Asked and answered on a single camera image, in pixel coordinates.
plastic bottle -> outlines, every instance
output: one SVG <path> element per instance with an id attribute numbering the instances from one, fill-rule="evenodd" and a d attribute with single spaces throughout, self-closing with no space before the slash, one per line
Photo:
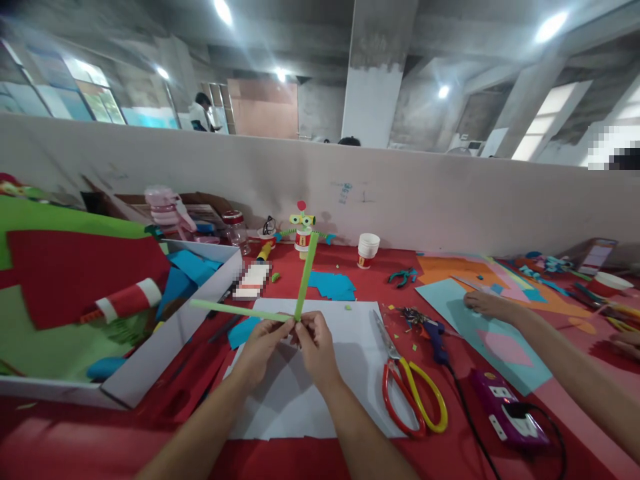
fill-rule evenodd
<path id="1" fill-rule="evenodd" d="M 247 236 L 247 226 L 242 212 L 229 210 L 222 216 L 222 220 L 227 226 L 227 238 L 230 244 L 240 247 L 240 252 L 246 255 L 250 252 L 249 238 Z"/>

person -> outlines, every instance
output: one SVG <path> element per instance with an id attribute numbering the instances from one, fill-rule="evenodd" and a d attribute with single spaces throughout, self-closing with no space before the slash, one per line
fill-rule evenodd
<path id="1" fill-rule="evenodd" d="M 360 147 L 360 140 L 354 138 L 354 136 L 341 138 L 338 145 L 349 145 L 351 147 Z"/>
<path id="2" fill-rule="evenodd" d="M 465 304 L 520 330 L 569 396 L 640 465 L 640 403 L 637 399 L 536 312 L 478 291 L 466 294 Z M 624 354 L 640 360 L 640 334 L 617 333 L 612 335 L 611 343 Z"/>
<path id="3" fill-rule="evenodd" d="M 265 320 L 256 325 L 231 374 L 136 479 L 208 478 L 245 401 L 264 378 L 271 354 L 289 334 L 292 344 L 300 346 L 305 368 L 327 404 L 351 478 L 418 479 L 342 379 L 331 332 L 318 311 L 302 314 L 298 323 L 292 318 L 284 324 Z"/>
<path id="4" fill-rule="evenodd" d="M 211 114 L 211 100 L 206 94 L 198 92 L 195 101 L 189 106 L 189 120 L 194 130 L 216 132 L 222 127 L 216 127 Z"/>

white box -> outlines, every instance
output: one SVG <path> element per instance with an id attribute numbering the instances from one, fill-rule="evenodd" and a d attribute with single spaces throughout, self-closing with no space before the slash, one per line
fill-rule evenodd
<path id="1" fill-rule="evenodd" d="M 174 240 L 166 243 L 170 252 L 189 250 L 223 263 L 193 294 L 193 299 L 220 300 L 242 271 L 242 254 L 238 247 Z M 191 307 L 186 302 L 102 384 L 0 377 L 0 395 L 118 410 L 133 409 L 202 324 L 205 316 L 204 310 Z"/>

white paper sheet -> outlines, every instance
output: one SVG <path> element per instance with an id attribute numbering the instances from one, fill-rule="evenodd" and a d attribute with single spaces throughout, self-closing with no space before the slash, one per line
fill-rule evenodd
<path id="1" fill-rule="evenodd" d="M 269 312 L 293 312 L 295 300 L 259 299 L 254 308 Z M 382 397 L 382 373 L 387 351 L 375 325 L 373 302 L 307 300 L 303 311 L 320 310 L 331 330 L 335 356 L 345 382 L 376 425 L 388 437 L 405 435 L 391 420 Z M 238 348 L 229 374 L 244 345 Z M 413 412 L 395 382 L 389 386 L 395 410 L 407 426 L 415 429 Z M 320 392 L 305 370 L 302 353 L 281 342 L 269 360 L 262 384 L 249 397 L 231 432 L 232 439 L 315 437 L 335 438 L 331 416 Z"/>

pliers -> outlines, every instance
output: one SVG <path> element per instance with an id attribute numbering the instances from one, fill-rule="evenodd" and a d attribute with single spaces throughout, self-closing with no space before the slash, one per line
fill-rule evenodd
<path id="1" fill-rule="evenodd" d="M 396 288 L 402 288 L 407 284 L 407 281 L 409 280 L 409 277 L 412 275 L 417 275 L 418 272 L 416 272 L 416 270 L 414 270 L 412 267 L 406 269 L 406 270 L 400 270 L 397 273 L 394 273 L 392 276 L 389 277 L 389 280 L 387 281 L 387 283 L 391 283 L 391 280 L 393 280 L 396 277 L 402 277 L 403 280 L 402 282 L 400 282 Z"/>

